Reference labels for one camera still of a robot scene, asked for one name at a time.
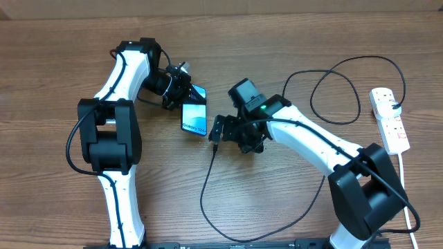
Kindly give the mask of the blue Galaxy smartphone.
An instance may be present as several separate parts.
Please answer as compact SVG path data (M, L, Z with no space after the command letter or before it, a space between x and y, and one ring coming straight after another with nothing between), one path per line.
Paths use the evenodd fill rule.
M196 90L206 99L206 90L195 85ZM206 104L186 104L183 101L181 129L199 136L207 134Z

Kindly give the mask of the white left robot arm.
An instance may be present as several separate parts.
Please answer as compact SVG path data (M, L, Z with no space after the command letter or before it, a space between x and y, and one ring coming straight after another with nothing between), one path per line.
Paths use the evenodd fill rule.
M153 38L122 41L111 56L116 64L103 88L78 103L78 122L66 142L80 135L82 156L105 193L111 234L106 248L148 248L138 210L136 168L142 138L134 107L141 89L160 96L161 108L181 110L183 131L207 134L207 93L192 84L188 65L160 68L165 51Z

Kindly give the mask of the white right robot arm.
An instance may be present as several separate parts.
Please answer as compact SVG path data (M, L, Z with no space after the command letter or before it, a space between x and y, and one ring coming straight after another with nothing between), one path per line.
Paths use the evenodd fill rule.
M415 226L395 232L410 234L419 229L418 213L383 147L375 143L362 147L335 136L283 96L267 98L248 78L234 85L228 95L237 115L218 115L210 141L235 142L247 154L263 152L264 140L273 140L320 170L329 182L339 220L323 244L326 248L369 248L378 234L387 232L384 225L404 209L413 213Z

